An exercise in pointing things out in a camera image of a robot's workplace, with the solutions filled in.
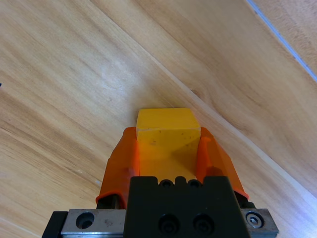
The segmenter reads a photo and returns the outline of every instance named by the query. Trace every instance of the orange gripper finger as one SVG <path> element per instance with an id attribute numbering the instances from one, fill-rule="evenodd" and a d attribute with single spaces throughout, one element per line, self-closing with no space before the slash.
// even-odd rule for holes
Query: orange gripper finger
<path id="1" fill-rule="evenodd" d="M 126 209 L 129 195 L 130 179 L 140 175 L 140 161 L 136 128 L 129 127 L 113 150 L 104 175 L 103 184 L 96 202 L 110 195 L 118 195 L 120 208 Z"/>
<path id="2" fill-rule="evenodd" d="M 204 127 L 197 150 L 196 178 L 201 183 L 206 176 L 227 176 L 232 189 L 249 199 L 243 190 L 232 161 L 213 135 Z"/>

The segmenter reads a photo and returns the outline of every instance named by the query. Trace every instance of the blue stripe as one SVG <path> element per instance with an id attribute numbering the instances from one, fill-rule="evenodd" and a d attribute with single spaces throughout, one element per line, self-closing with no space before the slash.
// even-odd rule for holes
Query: blue stripe
<path id="1" fill-rule="evenodd" d="M 269 21 L 269 19 L 261 12 L 259 7 L 252 1 L 246 0 L 247 3 L 253 8 L 253 10 L 259 15 L 259 17 L 268 25 L 271 31 L 278 37 L 278 39 L 285 45 L 285 47 L 290 51 L 298 63 L 307 71 L 307 73 L 317 82 L 317 76 L 305 63 L 305 61 L 299 56 L 299 54 L 294 50 L 294 48 L 285 40 L 285 38 L 278 32 L 274 25 Z"/>

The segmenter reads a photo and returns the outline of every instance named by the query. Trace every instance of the light wooden floor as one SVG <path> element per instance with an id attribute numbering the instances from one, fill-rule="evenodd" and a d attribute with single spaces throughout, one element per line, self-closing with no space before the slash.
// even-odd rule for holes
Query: light wooden floor
<path id="1" fill-rule="evenodd" d="M 191 108 L 279 237 L 317 237 L 317 86 L 246 2 L 2 0 L 0 15 L 0 237 L 95 208 L 150 107 Z"/>

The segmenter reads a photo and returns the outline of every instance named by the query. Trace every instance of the wood grain surface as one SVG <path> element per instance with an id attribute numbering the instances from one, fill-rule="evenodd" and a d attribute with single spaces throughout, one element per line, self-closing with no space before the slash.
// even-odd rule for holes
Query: wood grain surface
<path id="1" fill-rule="evenodd" d="M 0 237 L 95 208 L 141 108 L 188 107 L 279 237 L 317 234 L 317 86 L 243 0 L 2 0 Z"/>
<path id="2" fill-rule="evenodd" d="M 317 1 L 253 1 L 317 75 Z"/>

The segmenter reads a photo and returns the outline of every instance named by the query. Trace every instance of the yellow wooden cube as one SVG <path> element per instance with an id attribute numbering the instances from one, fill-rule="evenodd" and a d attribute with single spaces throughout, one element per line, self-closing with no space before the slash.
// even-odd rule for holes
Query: yellow wooden cube
<path id="1" fill-rule="evenodd" d="M 141 109 L 137 120 L 140 175 L 195 179 L 201 128 L 187 108 Z"/>

